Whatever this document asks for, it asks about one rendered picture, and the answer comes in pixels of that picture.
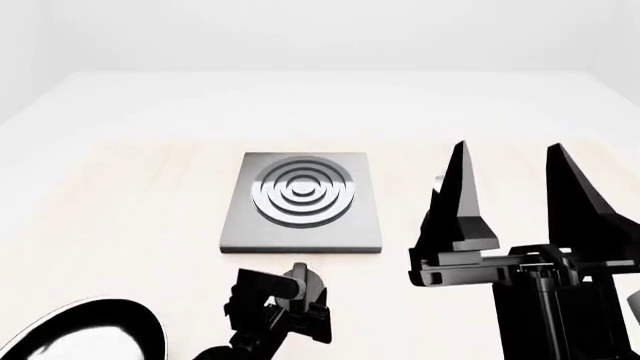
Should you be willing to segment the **grey stove knob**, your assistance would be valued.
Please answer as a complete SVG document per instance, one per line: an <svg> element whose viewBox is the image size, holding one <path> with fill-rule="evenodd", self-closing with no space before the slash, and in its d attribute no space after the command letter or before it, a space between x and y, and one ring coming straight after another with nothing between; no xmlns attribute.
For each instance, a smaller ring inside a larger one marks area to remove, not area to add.
<svg viewBox="0 0 640 360"><path fill-rule="evenodd" d="M308 285L325 286L324 282L306 263L294 263L291 270L284 273L285 276L297 278L303 281L303 298L299 300L286 300L275 298L275 302L287 311L294 314L302 314L304 312L304 296Z"/></svg>

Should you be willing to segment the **grey square stove plate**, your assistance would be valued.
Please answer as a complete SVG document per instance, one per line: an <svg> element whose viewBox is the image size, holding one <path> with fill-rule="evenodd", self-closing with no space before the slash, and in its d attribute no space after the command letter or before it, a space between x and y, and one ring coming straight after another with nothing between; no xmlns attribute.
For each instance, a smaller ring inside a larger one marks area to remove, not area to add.
<svg viewBox="0 0 640 360"><path fill-rule="evenodd" d="M380 253L366 153L245 153L219 248L224 254Z"/></svg>

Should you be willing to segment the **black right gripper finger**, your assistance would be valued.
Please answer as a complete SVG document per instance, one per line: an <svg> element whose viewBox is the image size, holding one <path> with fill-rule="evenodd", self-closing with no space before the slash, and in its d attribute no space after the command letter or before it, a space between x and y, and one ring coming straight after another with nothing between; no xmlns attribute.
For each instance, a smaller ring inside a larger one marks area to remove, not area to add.
<svg viewBox="0 0 640 360"><path fill-rule="evenodd" d="M486 251L499 240L480 214L473 165L467 143L457 143L440 186L431 194L420 228L418 254L432 259L441 253Z"/></svg>
<svg viewBox="0 0 640 360"><path fill-rule="evenodd" d="M547 148L549 242L587 260L640 260L640 224L616 212L560 143Z"/></svg>

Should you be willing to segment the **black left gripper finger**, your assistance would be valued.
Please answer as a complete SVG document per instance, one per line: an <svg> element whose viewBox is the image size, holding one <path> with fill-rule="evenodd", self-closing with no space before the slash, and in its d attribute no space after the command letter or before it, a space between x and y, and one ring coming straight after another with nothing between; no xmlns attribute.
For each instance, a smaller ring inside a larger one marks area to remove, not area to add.
<svg viewBox="0 0 640 360"><path fill-rule="evenodd" d="M308 316L328 316L330 308L327 300L327 287L308 285L304 296L304 314Z"/></svg>
<svg viewBox="0 0 640 360"><path fill-rule="evenodd" d="M286 300L303 298L303 281L285 275L239 269L236 284L275 298Z"/></svg>

